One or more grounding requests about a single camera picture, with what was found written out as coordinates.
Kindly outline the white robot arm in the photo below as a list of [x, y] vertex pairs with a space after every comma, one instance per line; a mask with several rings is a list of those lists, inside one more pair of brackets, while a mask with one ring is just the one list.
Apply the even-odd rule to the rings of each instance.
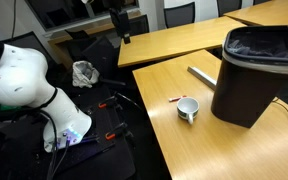
[[43, 131], [44, 149], [51, 152], [53, 147], [79, 144], [92, 120], [62, 89], [47, 82], [47, 69], [41, 52], [0, 43], [0, 104], [46, 112], [51, 121]]

